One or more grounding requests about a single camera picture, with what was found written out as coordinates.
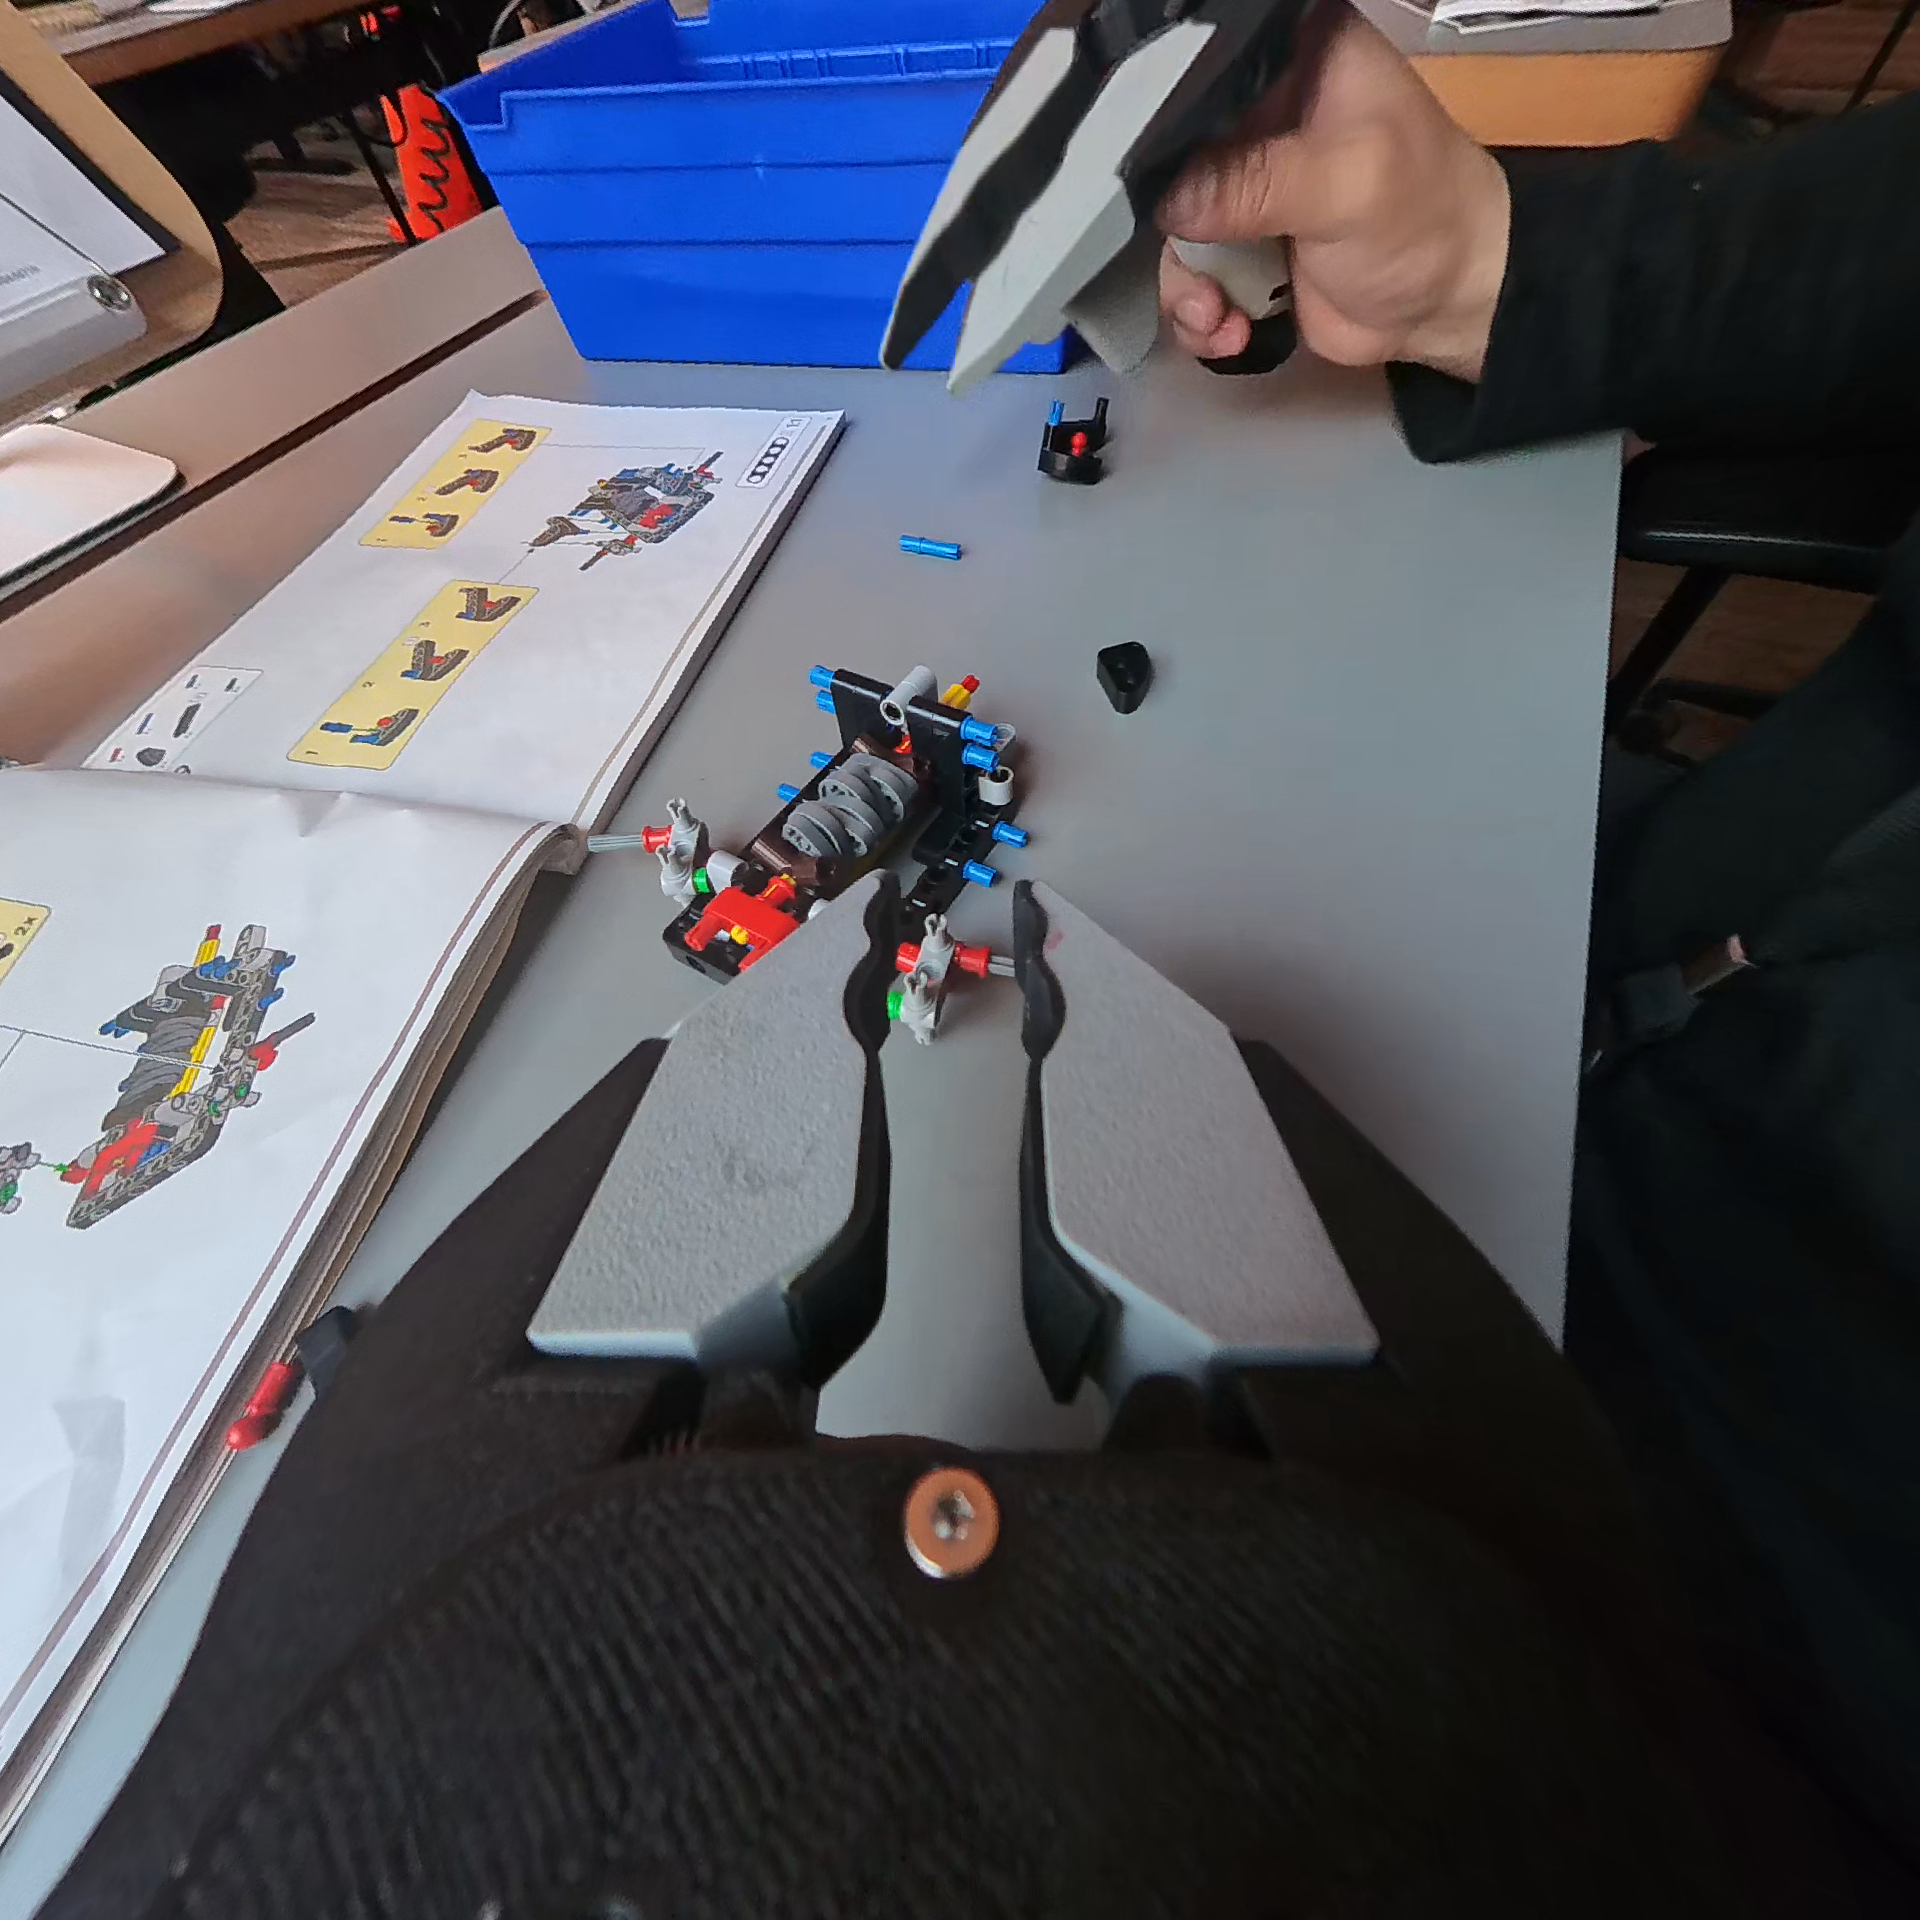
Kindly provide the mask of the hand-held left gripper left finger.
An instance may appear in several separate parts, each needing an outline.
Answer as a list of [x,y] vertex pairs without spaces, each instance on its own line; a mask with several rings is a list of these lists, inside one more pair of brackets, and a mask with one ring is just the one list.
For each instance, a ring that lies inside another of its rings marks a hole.
[[885,1303],[881,1082],[901,882],[851,882],[668,1036],[555,1281],[541,1353],[824,1388]]

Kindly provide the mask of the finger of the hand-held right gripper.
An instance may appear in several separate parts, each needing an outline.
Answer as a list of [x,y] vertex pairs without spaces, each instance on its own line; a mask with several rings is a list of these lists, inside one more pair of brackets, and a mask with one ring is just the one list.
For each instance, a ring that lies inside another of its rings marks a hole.
[[[1046,2],[1029,19],[1026,32],[1019,39],[1015,39],[1009,55],[1048,26],[1069,26],[1081,39],[1092,8],[1094,2]],[[1096,59],[1092,55],[1085,55],[1085,59],[1092,59],[1092,76],[1099,81]],[[981,132],[989,102],[999,86],[999,71],[989,88],[986,102],[974,113],[958,158],[951,159],[948,176],[939,185],[908,265],[901,273],[894,309],[881,341],[881,363],[891,372],[908,361],[921,341],[925,341],[934,321],[948,309],[951,298],[965,283],[972,283],[972,272],[986,263],[989,241],[1006,236],[1012,229],[1018,212],[1012,198],[1015,166],[1009,159],[989,166],[986,188],[972,188],[969,182],[974,162],[986,159],[986,145],[969,145],[969,133]]]
[[1009,159],[1018,203],[1006,236],[989,241],[951,353],[948,395],[998,372],[1022,343],[1072,328],[1109,372],[1142,365],[1154,341],[1141,215],[1119,175],[1141,133],[1209,48],[1218,22],[1185,16],[1141,39],[1105,81],[1069,26],[1019,43],[999,71],[969,185]]

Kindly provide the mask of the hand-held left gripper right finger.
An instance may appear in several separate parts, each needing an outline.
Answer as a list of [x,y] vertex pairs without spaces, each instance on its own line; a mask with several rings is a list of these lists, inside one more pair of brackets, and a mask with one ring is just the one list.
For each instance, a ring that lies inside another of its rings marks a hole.
[[1015,969],[1019,1309],[1048,1393],[1372,1366],[1381,1332],[1232,1031],[1036,879]]

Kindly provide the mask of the lego engine frame assembly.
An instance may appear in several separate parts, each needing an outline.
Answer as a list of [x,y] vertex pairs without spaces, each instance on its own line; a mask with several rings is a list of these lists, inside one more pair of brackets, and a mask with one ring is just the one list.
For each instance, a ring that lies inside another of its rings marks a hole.
[[808,779],[776,788],[774,818],[739,848],[714,843],[685,801],[671,801],[664,825],[592,833],[585,848],[646,851],[659,865],[674,905],[664,943],[708,981],[736,981],[858,878],[905,855],[916,878],[901,905],[885,1018],[915,1042],[934,1042],[959,981],[1015,973],[1012,958],[959,943],[948,911],[965,888],[999,882],[998,848],[1029,846],[1012,769],[1018,731],[974,715],[974,676],[939,692],[929,665],[894,686],[816,665],[808,686],[839,742],[811,755]]

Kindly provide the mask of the person's right forearm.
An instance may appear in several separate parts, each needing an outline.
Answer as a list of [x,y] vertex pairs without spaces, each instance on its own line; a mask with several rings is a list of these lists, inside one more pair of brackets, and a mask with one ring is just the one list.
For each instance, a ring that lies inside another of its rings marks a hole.
[[1499,153],[1478,383],[1391,363],[1428,466],[1594,432],[1756,453],[1918,442],[1918,98],[1771,142]]

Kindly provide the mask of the small black lego piece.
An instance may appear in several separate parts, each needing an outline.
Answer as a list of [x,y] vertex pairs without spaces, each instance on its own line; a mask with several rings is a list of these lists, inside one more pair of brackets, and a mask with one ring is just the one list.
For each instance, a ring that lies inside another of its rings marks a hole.
[[265,1366],[242,1411],[226,1428],[226,1452],[252,1452],[265,1442],[282,1423],[299,1386],[308,1386],[319,1399],[336,1378],[342,1356],[359,1329],[359,1313],[349,1305],[326,1309],[295,1335],[285,1356]]

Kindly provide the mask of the lego instruction booklet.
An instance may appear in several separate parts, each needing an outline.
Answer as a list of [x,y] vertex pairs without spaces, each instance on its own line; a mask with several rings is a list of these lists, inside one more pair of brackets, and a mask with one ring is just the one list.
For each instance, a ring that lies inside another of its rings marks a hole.
[[465,396],[74,765],[4,773],[4,1825],[839,415]]

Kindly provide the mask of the person's right hand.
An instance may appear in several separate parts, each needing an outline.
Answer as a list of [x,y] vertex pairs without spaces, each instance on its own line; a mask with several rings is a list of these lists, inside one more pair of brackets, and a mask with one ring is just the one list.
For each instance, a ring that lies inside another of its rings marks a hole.
[[1316,2],[1282,83],[1235,138],[1188,158],[1158,209],[1161,313],[1222,361],[1251,318],[1174,241],[1288,245],[1304,345],[1338,365],[1424,365],[1478,383],[1505,273],[1499,162],[1345,2]]

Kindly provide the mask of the blue plastic bin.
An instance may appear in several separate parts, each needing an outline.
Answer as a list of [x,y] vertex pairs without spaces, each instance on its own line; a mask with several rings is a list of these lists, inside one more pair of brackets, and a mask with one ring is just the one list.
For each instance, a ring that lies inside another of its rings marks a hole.
[[875,369],[1034,2],[604,12],[445,112],[585,361]]

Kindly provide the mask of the cardboard box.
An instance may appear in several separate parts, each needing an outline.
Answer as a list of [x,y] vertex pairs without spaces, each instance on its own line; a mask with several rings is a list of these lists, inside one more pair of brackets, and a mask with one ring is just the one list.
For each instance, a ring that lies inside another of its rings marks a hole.
[[1611,148],[1685,129],[1731,2],[1358,2],[1492,148]]

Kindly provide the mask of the orange striped cone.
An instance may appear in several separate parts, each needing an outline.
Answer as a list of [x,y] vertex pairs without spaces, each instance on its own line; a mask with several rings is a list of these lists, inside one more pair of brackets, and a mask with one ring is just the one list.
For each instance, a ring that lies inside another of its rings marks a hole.
[[482,215],[482,193],[465,166],[454,122],[418,83],[384,98],[384,119],[398,166],[398,206],[389,232],[398,243],[426,243]]

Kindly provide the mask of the black office chair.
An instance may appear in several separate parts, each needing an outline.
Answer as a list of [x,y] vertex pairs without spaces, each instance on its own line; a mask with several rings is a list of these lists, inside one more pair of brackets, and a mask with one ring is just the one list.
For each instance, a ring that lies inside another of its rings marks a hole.
[[1606,736],[1668,758],[1685,708],[1751,722],[1775,705],[1742,686],[1668,676],[1718,592],[1735,578],[1878,595],[1918,521],[1918,448],[1866,453],[1729,453],[1655,446],[1624,466],[1621,561],[1681,581],[1606,683]]

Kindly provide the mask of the white monitor stand base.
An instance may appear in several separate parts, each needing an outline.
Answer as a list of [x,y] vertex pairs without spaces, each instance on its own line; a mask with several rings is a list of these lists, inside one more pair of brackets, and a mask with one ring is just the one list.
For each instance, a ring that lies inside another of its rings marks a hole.
[[179,486],[179,469],[62,423],[4,433],[4,592],[62,562]]

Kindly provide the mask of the clear acrylic sign holder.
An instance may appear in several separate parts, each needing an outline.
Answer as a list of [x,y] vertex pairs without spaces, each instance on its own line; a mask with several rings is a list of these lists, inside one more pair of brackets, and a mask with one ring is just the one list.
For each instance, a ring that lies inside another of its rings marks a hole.
[[131,278],[179,241],[4,81],[4,421],[58,396],[152,322]]

